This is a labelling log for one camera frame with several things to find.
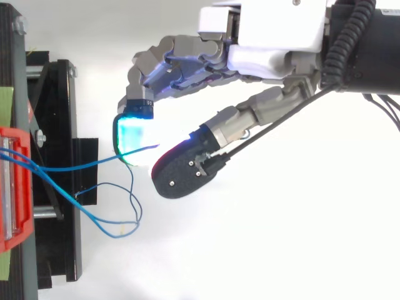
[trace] screw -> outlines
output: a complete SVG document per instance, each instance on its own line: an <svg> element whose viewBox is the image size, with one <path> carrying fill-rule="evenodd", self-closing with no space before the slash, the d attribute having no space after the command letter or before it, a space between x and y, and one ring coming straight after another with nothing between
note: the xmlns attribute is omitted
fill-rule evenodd
<svg viewBox="0 0 400 300"><path fill-rule="evenodd" d="M69 68L69 75L72 78L77 78L78 77L78 69L76 69L76 67L70 67Z"/></svg>
<svg viewBox="0 0 400 300"><path fill-rule="evenodd" d="M361 79L363 77L363 74L361 72L357 72L356 74L354 74L354 78L356 79Z"/></svg>
<svg viewBox="0 0 400 300"><path fill-rule="evenodd" d="M26 21L25 17L19 16L15 18L12 24L12 29L16 33L18 33L20 36L23 36L26 34L27 28L28 28L28 22Z"/></svg>
<svg viewBox="0 0 400 300"><path fill-rule="evenodd" d="M43 144L47 141L47 137L43 134L40 129L36 131L36 144L39 148L43 147Z"/></svg>

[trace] black metal frame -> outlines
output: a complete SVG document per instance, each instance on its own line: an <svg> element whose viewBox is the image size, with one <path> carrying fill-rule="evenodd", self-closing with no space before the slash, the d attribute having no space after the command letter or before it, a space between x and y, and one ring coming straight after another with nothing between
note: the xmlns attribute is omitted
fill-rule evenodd
<svg viewBox="0 0 400 300"><path fill-rule="evenodd" d="M78 139L74 67L67 60L49 62L48 52L34 52L27 65L43 66L41 75L28 79L28 94L34 111L31 121L32 159L47 167L70 167L98 158L98 139ZM42 148L35 142L40 129L47 137ZM87 170L52 173L51 177L69 194L97 183L97 167ZM52 205L59 209L57 219L36 219L36 249L39 289L51 288L51 276L66 275L67 282L77 281L82 274L81 218L79 210L52 187L33 179L34 205ZM96 189L77 200L83 205L96 204Z"/></svg>
<svg viewBox="0 0 400 300"><path fill-rule="evenodd" d="M20 14L0 3L0 86L13 87L11 126L29 132L24 36L13 31ZM38 300L35 236L11 250L9 281L0 281L0 299Z"/></svg>

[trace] blue light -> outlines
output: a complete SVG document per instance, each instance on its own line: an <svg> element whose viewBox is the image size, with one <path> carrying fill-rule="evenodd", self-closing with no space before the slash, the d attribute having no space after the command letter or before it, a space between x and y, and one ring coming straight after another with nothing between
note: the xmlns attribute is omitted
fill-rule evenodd
<svg viewBox="0 0 400 300"><path fill-rule="evenodd" d="M158 132L154 120L136 117L122 117L117 124L117 145L120 153L128 153L146 146L159 144ZM129 155L124 160L132 166L142 166L148 163L151 152L140 155Z"/></svg>
<svg viewBox="0 0 400 300"><path fill-rule="evenodd" d="M156 161L174 146L190 139L181 123L169 117L162 120L139 119L123 116L117 121L117 147L120 153L128 153L143 147L159 145L156 149L124 156L127 164L148 166L150 169Z"/></svg>

